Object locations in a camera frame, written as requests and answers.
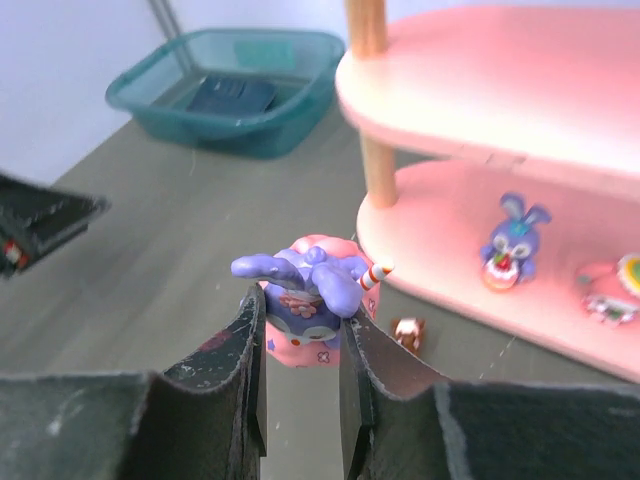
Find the transparent plastic container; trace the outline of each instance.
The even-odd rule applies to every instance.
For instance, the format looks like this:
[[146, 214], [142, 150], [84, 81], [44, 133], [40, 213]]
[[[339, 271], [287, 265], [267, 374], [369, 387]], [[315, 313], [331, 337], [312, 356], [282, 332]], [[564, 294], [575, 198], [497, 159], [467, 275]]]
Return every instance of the transparent plastic container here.
[[[326, 113], [344, 51], [340, 38], [321, 32], [200, 30], [158, 48], [116, 78], [105, 97], [160, 140], [275, 158], [298, 146]], [[276, 95], [266, 112], [252, 116], [188, 111], [211, 75], [266, 80]]]

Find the purple bunny toy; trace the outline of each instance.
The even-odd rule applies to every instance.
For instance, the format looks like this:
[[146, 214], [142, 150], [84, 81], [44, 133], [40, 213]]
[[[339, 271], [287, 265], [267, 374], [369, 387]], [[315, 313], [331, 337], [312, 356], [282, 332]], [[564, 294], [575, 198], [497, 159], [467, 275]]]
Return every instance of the purple bunny toy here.
[[285, 249], [274, 256], [241, 257], [231, 264], [231, 273], [268, 282], [267, 318], [290, 346], [323, 342], [337, 349], [340, 321], [360, 307], [364, 290], [357, 280], [368, 268], [359, 256], [337, 258], [314, 246], [305, 253]]
[[494, 290], [533, 279], [534, 257], [540, 248], [535, 225], [551, 222], [551, 215], [541, 205], [533, 205], [525, 212], [524, 199], [516, 193], [505, 193], [500, 205], [509, 218], [491, 232], [490, 243], [481, 249], [485, 262], [483, 279]]

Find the striped straw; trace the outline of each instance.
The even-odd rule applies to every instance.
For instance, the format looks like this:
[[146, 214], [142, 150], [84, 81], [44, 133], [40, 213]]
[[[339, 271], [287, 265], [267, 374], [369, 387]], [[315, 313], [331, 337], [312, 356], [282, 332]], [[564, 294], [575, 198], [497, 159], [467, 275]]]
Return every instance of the striped straw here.
[[360, 282], [362, 289], [367, 292], [384, 280], [384, 278], [389, 275], [394, 268], [393, 262], [390, 260], [386, 260], [382, 263], [374, 263], [369, 267], [369, 270], [360, 277], [358, 282]]

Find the gray tabletop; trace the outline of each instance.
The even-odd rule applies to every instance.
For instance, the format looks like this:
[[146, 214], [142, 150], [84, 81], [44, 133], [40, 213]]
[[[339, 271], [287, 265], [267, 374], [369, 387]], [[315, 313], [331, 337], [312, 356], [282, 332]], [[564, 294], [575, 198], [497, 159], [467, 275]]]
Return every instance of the gray tabletop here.
[[[399, 164], [418, 160], [401, 154]], [[359, 142], [337, 109], [293, 154], [259, 161], [149, 139], [128, 124], [60, 180], [104, 194], [89, 232], [0, 292], [0, 370], [161, 370], [235, 313], [230, 262], [307, 233], [354, 235], [365, 194]], [[429, 321], [423, 358], [468, 380], [616, 379], [384, 286], [378, 321]], [[269, 357], [266, 480], [341, 476], [338, 375]]]

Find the small brown figurine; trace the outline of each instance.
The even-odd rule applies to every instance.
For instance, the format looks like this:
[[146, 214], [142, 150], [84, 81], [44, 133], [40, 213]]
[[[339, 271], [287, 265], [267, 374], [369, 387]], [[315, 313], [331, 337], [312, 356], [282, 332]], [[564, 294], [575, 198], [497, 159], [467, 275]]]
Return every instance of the small brown figurine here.
[[391, 336], [404, 348], [418, 356], [425, 337], [427, 322], [423, 318], [394, 318]]

